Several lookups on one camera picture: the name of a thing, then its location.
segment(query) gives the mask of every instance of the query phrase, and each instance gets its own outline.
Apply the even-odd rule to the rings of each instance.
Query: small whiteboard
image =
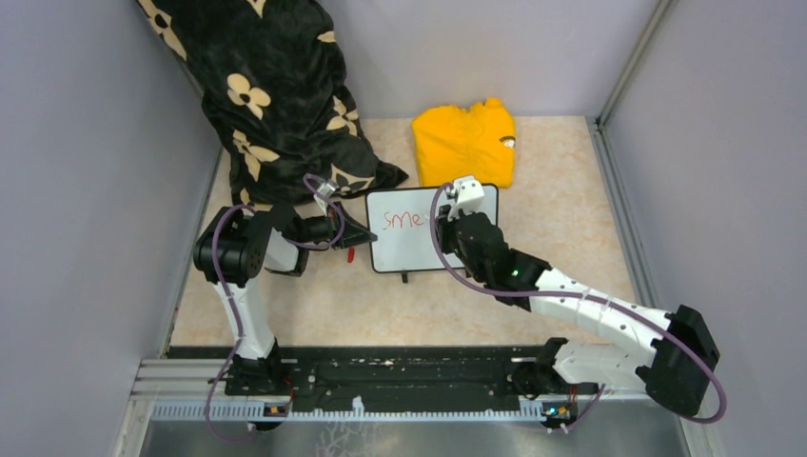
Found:
[[[485,184],[480,212],[499,223],[499,188]],[[378,236],[370,243],[373,269],[379,273],[443,269],[431,243],[429,211],[438,188],[374,190],[367,194],[367,226]],[[448,203],[445,193],[437,208]],[[445,256],[454,268],[463,263],[454,254]]]

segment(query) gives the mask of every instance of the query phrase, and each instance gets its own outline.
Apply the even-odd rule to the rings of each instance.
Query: black blanket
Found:
[[[310,172],[344,197],[407,178],[364,137],[333,21],[313,0],[137,0],[205,91],[235,203],[302,203]]]

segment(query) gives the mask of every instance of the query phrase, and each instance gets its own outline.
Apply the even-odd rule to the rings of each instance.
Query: marble-pattern floor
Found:
[[[417,187],[409,119],[363,120],[382,160]],[[500,227],[514,248],[548,260],[579,281],[634,299],[585,119],[517,118],[516,177],[500,195]],[[230,204],[228,160],[219,167],[205,226]],[[364,198],[345,200],[366,223]],[[298,208],[317,215],[313,204]],[[284,346],[527,345],[563,336],[600,341],[564,322],[507,307],[464,288],[444,271],[379,274],[369,247],[312,253],[302,278],[262,274],[269,325]],[[202,273],[191,268],[171,336],[174,346],[231,345],[225,310]]]

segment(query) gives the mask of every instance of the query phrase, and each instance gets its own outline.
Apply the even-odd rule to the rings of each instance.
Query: white wall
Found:
[[[803,455],[807,2],[679,2],[607,128],[667,307],[722,360],[727,455]]]
[[[217,148],[134,1],[0,3],[0,455],[111,452]]]
[[[363,117],[501,98],[597,115],[656,0],[322,0]]]

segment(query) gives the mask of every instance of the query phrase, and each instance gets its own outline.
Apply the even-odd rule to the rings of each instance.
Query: yellow shirt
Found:
[[[473,174],[500,188],[513,184],[516,122],[498,98],[470,110],[429,109],[412,121],[421,186],[439,186]]]

